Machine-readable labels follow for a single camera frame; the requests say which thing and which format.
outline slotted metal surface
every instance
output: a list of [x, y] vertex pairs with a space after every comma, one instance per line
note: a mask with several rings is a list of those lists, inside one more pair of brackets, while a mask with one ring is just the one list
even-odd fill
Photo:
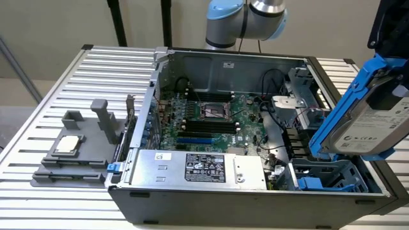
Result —
[[[0, 229], [124, 230], [145, 229], [125, 221], [104, 189], [32, 187], [32, 172], [40, 165], [63, 127], [68, 109], [89, 110], [93, 98], [108, 99], [108, 110], [125, 117], [125, 97], [136, 95], [136, 110], [151, 76], [153, 49], [97, 47], [81, 51], [44, 101], [0, 155]], [[318, 59], [340, 93], [346, 91], [358, 68], [341, 59]], [[409, 189], [409, 142], [388, 159]], [[169, 227], [163, 229], [192, 229]], [[406, 230], [409, 207], [385, 216], [369, 215], [344, 230]]]

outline label sticker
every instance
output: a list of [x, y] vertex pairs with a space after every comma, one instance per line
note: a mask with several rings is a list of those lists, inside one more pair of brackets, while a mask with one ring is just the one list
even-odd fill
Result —
[[389, 111], [368, 108], [334, 146], [341, 151], [369, 152], [409, 118], [409, 98], [402, 98]]
[[171, 152], [157, 152], [155, 154], [155, 160], [163, 160], [169, 161], [172, 159], [172, 153]]
[[224, 63], [222, 63], [222, 67], [224, 67], [224, 68], [233, 69], [233, 68], [234, 68], [234, 63], [232, 63], [232, 62], [224, 62]]
[[225, 183], [224, 155], [187, 154], [185, 180]]

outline motherboard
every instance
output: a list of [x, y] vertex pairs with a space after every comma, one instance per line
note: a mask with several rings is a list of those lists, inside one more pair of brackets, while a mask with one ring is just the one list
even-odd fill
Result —
[[226, 152], [266, 157], [260, 97], [245, 93], [164, 91], [160, 98], [161, 150]]

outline floor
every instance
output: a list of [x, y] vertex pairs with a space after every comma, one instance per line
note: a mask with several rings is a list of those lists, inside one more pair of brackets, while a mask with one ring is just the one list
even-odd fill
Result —
[[[33, 81], [43, 96], [55, 84], [52, 80]], [[0, 152], [33, 112], [36, 102], [19, 79], [0, 78]]]

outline wall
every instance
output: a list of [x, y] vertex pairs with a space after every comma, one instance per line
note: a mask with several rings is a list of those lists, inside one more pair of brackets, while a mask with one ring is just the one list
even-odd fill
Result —
[[[129, 46], [163, 45], [160, 0], [120, 0]], [[173, 0], [173, 46], [201, 48], [209, 0]], [[261, 42], [262, 52], [352, 58], [366, 48], [380, 0], [286, 0], [289, 21], [281, 37]], [[1, 0], [0, 35], [32, 79], [56, 80], [83, 44], [116, 46], [105, 0]], [[257, 52], [245, 40], [242, 51]], [[15, 74], [0, 58], [0, 77]]]

